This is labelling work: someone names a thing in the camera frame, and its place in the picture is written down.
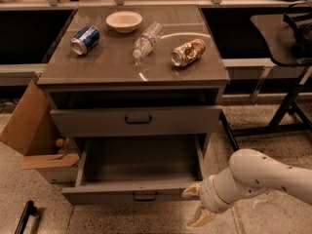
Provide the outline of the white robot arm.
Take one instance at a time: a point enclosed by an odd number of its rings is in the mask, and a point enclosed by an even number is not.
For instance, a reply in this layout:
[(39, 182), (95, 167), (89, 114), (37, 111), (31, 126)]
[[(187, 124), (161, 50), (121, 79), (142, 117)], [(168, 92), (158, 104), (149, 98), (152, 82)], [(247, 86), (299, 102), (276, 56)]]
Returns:
[(198, 197), (201, 205), (188, 222), (204, 226), (225, 213), (234, 203), (269, 190), (279, 190), (312, 204), (312, 171), (283, 164), (254, 149), (234, 152), (226, 169), (188, 186), (183, 198)]

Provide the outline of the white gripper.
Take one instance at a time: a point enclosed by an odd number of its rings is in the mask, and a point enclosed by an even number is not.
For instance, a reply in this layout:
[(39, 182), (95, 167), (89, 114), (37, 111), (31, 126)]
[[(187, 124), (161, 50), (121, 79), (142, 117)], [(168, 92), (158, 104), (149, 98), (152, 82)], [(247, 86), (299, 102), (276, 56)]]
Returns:
[(198, 197), (200, 206), (193, 218), (188, 222), (191, 227), (201, 227), (215, 219), (214, 214), (222, 214), (230, 209), (234, 202), (230, 201), (233, 196), (234, 179), (232, 175), (210, 175), (201, 183), (194, 183), (183, 190), (182, 198)]

